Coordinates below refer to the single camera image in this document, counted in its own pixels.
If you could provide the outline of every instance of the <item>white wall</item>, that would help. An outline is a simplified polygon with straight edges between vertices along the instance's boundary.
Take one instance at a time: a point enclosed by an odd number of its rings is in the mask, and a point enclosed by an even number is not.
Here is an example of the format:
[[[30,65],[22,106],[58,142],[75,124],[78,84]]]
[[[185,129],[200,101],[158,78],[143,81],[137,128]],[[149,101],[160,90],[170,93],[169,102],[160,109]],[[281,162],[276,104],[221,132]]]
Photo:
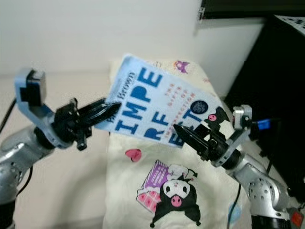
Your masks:
[[[198,62],[226,95],[262,27],[217,20],[195,32],[199,0],[1,0],[0,75],[106,71],[129,52]]]

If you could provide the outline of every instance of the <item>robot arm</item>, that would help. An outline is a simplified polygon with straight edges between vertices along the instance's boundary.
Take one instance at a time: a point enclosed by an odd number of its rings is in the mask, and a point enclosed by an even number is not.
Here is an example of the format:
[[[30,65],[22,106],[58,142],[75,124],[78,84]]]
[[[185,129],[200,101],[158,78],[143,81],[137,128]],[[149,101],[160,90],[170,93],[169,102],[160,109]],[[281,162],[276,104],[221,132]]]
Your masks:
[[[33,126],[9,136],[0,147],[0,228],[14,228],[13,213],[17,186],[26,171],[54,149],[65,149],[77,142],[77,148],[87,147],[91,127],[109,118],[120,103],[106,104],[100,99],[81,109],[73,98],[54,113],[45,103],[45,74],[23,69],[15,80],[16,99],[20,111]]]
[[[194,131],[174,125],[179,137],[197,151],[202,160],[214,167],[222,166],[229,176],[245,189],[251,202],[252,228],[289,229],[286,211],[289,196],[284,186],[270,178],[258,161],[236,148],[248,139],[252,125],[252,109],[247,105],[234,108],[235,132],[229,139],[220,132],[200,125]]]

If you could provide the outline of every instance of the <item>table surface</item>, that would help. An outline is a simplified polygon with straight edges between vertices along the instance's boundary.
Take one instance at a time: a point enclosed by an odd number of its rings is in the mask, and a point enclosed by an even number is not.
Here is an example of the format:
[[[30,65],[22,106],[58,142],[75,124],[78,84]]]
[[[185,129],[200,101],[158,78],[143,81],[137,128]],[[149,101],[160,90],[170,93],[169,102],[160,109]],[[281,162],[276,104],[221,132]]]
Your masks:
[[[108,90],[108,73],[47,74],[46,104],[55,111],[75,97],[82,107],[105,97]],[[14,77],[1,77],[0,119],[14,96]],[[0,142],[30,124],[15,107],[0,135]],[[36,163],[31,182],[17,199],[14,215],[17,226],[46,228],[102,218],[108,137],[108,132],[93,129],[86,150],[80,152],[74,144],[66,150],[56,149]]]

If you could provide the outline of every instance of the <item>red component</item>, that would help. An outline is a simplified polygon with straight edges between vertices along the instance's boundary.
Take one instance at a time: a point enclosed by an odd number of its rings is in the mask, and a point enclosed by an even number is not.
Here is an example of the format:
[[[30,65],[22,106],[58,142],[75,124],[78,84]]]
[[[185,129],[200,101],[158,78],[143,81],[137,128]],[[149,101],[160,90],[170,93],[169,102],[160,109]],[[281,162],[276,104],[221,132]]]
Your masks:
[[[292,222],[293,224],[295,224],[298,228],[301,228],[303,219],[304,219],[304,216],[303,216],[300,212],[295,211],[295,212],[292,214],[291,222]]]

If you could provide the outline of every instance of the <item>black electrical wire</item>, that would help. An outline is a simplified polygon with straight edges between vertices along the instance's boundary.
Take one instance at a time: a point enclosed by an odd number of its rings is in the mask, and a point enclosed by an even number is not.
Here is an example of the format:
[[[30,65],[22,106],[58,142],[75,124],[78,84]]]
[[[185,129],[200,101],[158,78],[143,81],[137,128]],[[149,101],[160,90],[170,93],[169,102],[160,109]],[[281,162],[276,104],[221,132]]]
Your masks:
[[[9,117],[10,117],[10,114],[11,114],[11,112],[12,112],[12,110],[13,110],[15,104],[16,104],[16,98],[14,98],[13,101],[11,102],[9,109],[8,109],[8,111],[6,112],[4,118],[3,118],[2,122],[1,122],[1,125],[0,125],[0,134],[1,134],[1,132],[2,132],[2,130],[3,130],[3,128],[4,128],[4,126],[5,126],[5,124],[7,123],[7,121],[8,121],[8,119],[9,119]]]
[[[229,212],[229,215],[228,215],[227,229],[230,228],[231,217],[232,217],[234,208],[235,208],[235,206],[236,206],[236,203],[237,203],[237,201],[238,201],[238,199],[239,199],[241,187],[242,187],[242,185],[239,184],[239,186],[238,186],[238,191],[237,191],[237,196],[236,196],[236,198],[235,198],[235,201],[234,201],[234,203],[233,203],[233,205],[232,205],[232,207],[231,207],[231,210],[230,210],[230,212]]]
[[[33,174],[33,166],[30,168],[30,173],[29,173],[29,176],[28,176],[28,179],[27,181],[25,182],[25,184],[22,186],[22,188],[19,190],[19,192],[17,193],[17,196],[23,192],[23,190],[27,187],[27,185],[29,184],[31,178],[32,178],[32,174]]]

